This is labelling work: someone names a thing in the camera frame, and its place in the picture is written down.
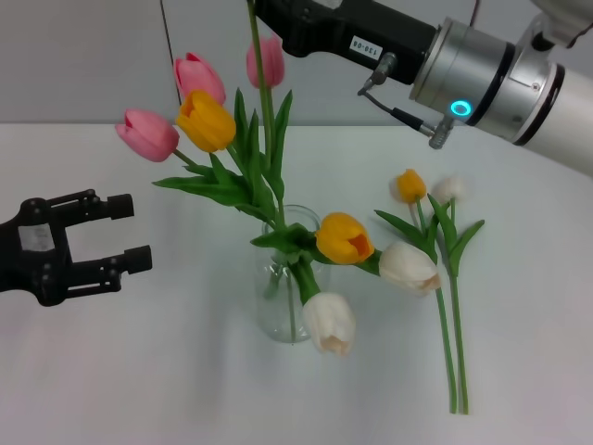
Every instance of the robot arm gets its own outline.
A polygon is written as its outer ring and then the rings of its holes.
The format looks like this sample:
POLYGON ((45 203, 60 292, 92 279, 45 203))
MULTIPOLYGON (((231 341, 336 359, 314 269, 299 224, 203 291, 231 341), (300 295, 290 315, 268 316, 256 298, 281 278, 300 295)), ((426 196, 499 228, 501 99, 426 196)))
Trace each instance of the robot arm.
POLYGON ((591 27, 593 1, 533 0, 547 15, 518 44, 451 19, 436 30, 373 0, 335 8, 313 0, 247 1, 287 53, 332 52, 373 70, 360 95, 386 77, 413 83, 410 98, 443 120, 432 126, 387 111, 429 136, 433 148, 460 121, 593 176, 593 82, 548 60, 555 43, 570 46, 591 27))
POLYGON ((31 292, 42 306, 65 299, 118 292, 121 274, 152 269, 149 246, 102 260, 72 262, 66 228, 133 216, 132 197, 102 201, 94 190, 54 199, 27 199, 19 214, 0 224, 0 292, 31 292))

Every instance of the white tulip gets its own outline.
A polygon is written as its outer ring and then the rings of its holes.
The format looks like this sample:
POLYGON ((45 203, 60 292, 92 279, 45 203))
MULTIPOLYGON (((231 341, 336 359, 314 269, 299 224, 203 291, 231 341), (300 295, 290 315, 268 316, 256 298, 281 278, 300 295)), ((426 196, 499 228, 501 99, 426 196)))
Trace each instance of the white tulip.
POLYGON ((305 303, 303 318, 319 351, 348 355, 354 341, 356 320, 344 297, 329 292, 315 295, 305 303))
POLYGON ((403 241, 392 244, 383 252, 379 274, 388 282, 421 295, 441 287, 438 270, 430 257, 403 241))
POLYGON ((435 186, 433 196, 441 204, 449 202, 452 198, 461 201, 468 196, 467 185, 460 176, 451 176, 435 186))

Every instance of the sticker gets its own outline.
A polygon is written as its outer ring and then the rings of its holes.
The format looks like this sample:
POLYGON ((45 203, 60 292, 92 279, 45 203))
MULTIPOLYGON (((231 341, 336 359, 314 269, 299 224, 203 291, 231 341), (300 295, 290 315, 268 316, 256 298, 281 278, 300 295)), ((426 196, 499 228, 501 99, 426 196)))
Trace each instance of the sticker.
POLYGON ((372 44, 371 42, 361 39, 356 35, 352 37, 350 49, 375 60, 379 60, 379 57, 381 57, 381 53, 383 52, 383 48, 378 44, 372 44))
POLYGON ((20 246, 29 252, 47 252, 56 248, 49 224, 19 226, 20 246))

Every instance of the glass vase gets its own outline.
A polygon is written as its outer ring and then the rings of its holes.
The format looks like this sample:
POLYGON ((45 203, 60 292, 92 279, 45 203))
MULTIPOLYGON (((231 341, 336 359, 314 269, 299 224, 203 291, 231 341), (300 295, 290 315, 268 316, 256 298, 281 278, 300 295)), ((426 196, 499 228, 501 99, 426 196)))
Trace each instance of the glass vase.
MULTIPOLYGON (((302 206, 284 206, 286 225, 300 223, 315 232, 320 219, 314 211, 302 206)), ((262 234, 272 231, 263 224, 262 234)), ((256 252, 256 318, 268 337, 283 343, 309 339, 303 323, 303 305, 297 281, 287 267, 286 256, 273 248, 258 248, 256 252)), ((311 264, 321 290, 329 284, 330 268, 314 261, 311 264)))

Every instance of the tulip leaf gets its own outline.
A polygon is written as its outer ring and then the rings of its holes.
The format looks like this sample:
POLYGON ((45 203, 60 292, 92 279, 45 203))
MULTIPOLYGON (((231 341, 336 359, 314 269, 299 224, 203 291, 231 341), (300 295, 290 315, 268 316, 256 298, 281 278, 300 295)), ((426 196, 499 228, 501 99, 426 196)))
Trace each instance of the tulip leaf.
POLYGON ((263 221, 265 223, 269 223, 270 220, 273 219, 273 215, 271 218, 270 215, 264 213, 263 210, 261 210, 258 207, 252 206, 251 204, 239 204, 235 207, 237 210, 242 211, 243 213, 249 216, 253 216, 254 218, 257 218, 258 220, 263 221))
POLYGON ((460 274, 460 262, 461 262, 461 255, 465 250, 465 247, 470 242, 470 240, 478 233, 478 231, 482 228, 482 226, 486 222, 484 220, 478 221, 472 227, 467 229, 465 233, 461 236, 455 247, 451 250, 448 255, 448 264, 449 268, 451 269, 451 273, 453 276, 459 276, 460 274))
MULTIPOLYGON (((443 210, 447 211, 448 207, 451 205, 450 202, 443 206, 443 210)), ((428 226, 428 231, 426 233, 426 254, 430 257, 434 264, 438 264, 438 255, 436 254, 436 235, 438 229, 438 218, 436 214, 433 215, 433 218, 430 221, 430 225, 428 226)))
POLYGON ((275 130, 276 130, 276 147, 272 151, 273 156, 271 159, 271 177, 274 180, 281 179, 282 177, 282 160, 284 156, 284 137, 286 136, 286 127, 288 127, 288 117, 290 115, 290 107, 293 103, 293 92, 288 92, 284 98, 284 102, 278 110, 276 116, 275 130))
POLYGON ((393 225, 400 233, 408 238, 413 246, 419 248, 420 250, 424 250, 426 246, 426 240, 424 239, 423 233, 418 228, 414 227, 409 222, 405 222, 395 215, 387 213, 386 211, 375 210, 374 212, 388 223, 393 225))
POLYGON ((214 176, 216 176, 219 184, 231 184, 233 182, 230 172, 224 168, 221 160, 216 155, 210 153, 210 162, 212 163, 214 176))
POLYGON ((284 198, 284 181, 282 177, 273 177, 271 172, 266 170, 266 155, 263 153, 259 153, 259 166, 261 168, 262 174, 266 182, 270 185, 271 191, 274 193, 278 200, 282 200, 284 198))
POLYGON ((183 167, 190 173, 204 176, 210 184, 216 184, 216 176, 212 167, 206 165, 184 165, 183 167))
POLYGON ((373 275, 379 275, 379 260, 381 259, 381 255, 383 252, 381 250, 375 250, 372 255, 367 258, 365 262, 361 262, 359 264, 355 264, 356 267, 363 270, 367 273, 372 273, 373 275))
POLYGON ((297 263, 288 264, 288 268, 298 283, 300 302, 305 305, 307 301, 320 292, 310 261, 301 257, 297 263))
POLYGON ((457 243, 457 229, 455 228, 455 224, 453 221, 448 217, 446 208, 442 207, 436 199, 428 195, 428 199, 435 210, 436 218, 438 218, 439 223, 441 224, 441 228, 443 229, 443 236, 445 237, 445 245, 447 246, 448 254, 450 255, 451 251, 455 247, 455 243, 457 243))
POLYGON ((253 204, 258 204, 261 188, 261 168, 259 166, 259 118, 256 111, 253 112, 251 122, 249 123, 249 147, 247 168, 249 171, 249 181, 253 190, 253 204))
POLYGON ((260 180, 259 184, 259 199, 258 204, 259 207, 264 211, 266 214, 271 215, 274 218, 276 214, 276 206, 274 205, 274 198, 271 195, 270 188, 264 184, 263 180, 260 180))
POLYGON ((211 184, 207 178, 199 176, 193 178, 167 178, 153 184, 209 197, 223 206, 235 207, 249 203, 249 194, 243 187, 237 184, 211 184))
POLYGON ((323 255, 315 244, 309 247, 308 252, 310 256, 313 258, 313 260, 316 262, 320 262, 321 264, 335 265, 335 262, 331 261, 325 255, 323 255))
POLYGON ((275 248, 286 255, 298 254, 301 247, 313 236, 301 224, 292 224, 283 230, 276 230, 270 234, 259 236, 251 240, 251 244, 258 248, 275 248))
POLYGON ((243 93, 241 93, 239 88, 237 88, 237 92, 234 95, 234 122, 237 127, 237 133, 234 137, 234 146, 239 152, 239 158, 245 162, 249 155, 247 140, 249 127, 247 125, 247 115, 245 113, 245 100, 243 99, 243 93))

